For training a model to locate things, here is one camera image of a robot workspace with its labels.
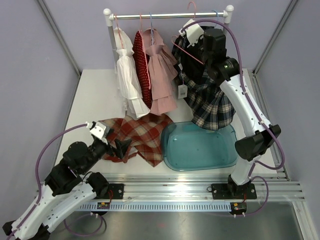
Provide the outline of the red plaid skirt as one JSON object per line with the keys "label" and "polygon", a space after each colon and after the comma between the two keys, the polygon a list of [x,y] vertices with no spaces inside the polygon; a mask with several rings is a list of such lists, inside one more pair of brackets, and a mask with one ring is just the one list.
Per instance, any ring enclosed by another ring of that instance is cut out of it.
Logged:
{"label": "red plaid skirt", "polygon": [[136,155],[141,156],[149,165],[156,167],[164,158],[161,149],[161,134],[166,126],[173,121],[166,114],[148,114],[138,120],[130,116],[124,118],[111,118],[103,121],[114,129],[107,139],[111,146],[115,146],[115,140],[131,140],[131,143],[123,158],[104,155],[103,159],[114,163],[127,163]]}

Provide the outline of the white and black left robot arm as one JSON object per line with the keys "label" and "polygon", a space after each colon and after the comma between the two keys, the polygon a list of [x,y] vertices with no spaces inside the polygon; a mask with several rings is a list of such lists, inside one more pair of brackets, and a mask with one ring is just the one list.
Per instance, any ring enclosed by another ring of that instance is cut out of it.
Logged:
{"label": "white and black left robot arm", "polygon": [[116,139],[115,146],[111,146],[97,138],[90,146],[81,141],[72,143],[25,213],[3,225],[4,233],[15,240],[47,240],[84,203],[93,199],[123,199],[124,184],[109,183],[99,172],[89,174],[86,180],[83,176],[106,154],[123,158],[130,144],[130,140]]}

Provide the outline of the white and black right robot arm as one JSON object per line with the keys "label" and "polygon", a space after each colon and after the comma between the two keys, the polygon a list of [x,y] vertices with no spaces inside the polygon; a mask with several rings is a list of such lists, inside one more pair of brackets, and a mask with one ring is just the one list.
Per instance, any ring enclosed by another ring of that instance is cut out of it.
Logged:
{"label": "white and black right robot arm", "polygon": [[200,39],[199,55],[208,76],[230,100],[245,134],[244,138],[234,144],[238,159],[227,183],[221,187],[222,196],[232,199],[249,197],[255,193],[252,184],[253,170],[256,165],[269,167],[259,159],[273,144],[281,146],[278,141],[281,128],[265,117],[252,97],[243,76],[241,58],[227,56],[226,36],[223,31],[207,28],[200,35]]}

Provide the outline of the pink wire hanger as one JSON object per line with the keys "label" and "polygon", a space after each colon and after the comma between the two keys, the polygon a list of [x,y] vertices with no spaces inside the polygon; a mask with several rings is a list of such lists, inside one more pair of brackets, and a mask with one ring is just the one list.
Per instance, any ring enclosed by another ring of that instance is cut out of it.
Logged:
{"label": "pink wire hanger", "polygon": [[196,13],[197,13],[197,6],[195,4],[194,1],[190,1],[188,3],[187,9],[189,9],[190,5],[194,6],[194,14],[193,14],[193,18],[190,19],[183,27],[185,28],[184,30],[179,30],[179,34],[181,37],[185,37],[188,42],[189,45],[187,45],[185,48],[182,48],[180,46],[178,46],[177,44],[174,43],[173,40],[171,40],[171,42],[173,43],[174,46],[178,47],[180,50],[182,50],[185,54],[187,54],[189,57],[193,58],[194,60],[196,60],[198,63],[204,65],[204,63],[197,59],[196,57],[194,57],[192,54],[190,54],[187,51],[187,48],[189,47],[194,47],[195,44],[197,44],[199,42],[199,39],[203,36],[204,34],[204,30],[202,29],[202,27],[198,24],[195,23],[195,19],[196,19]]}

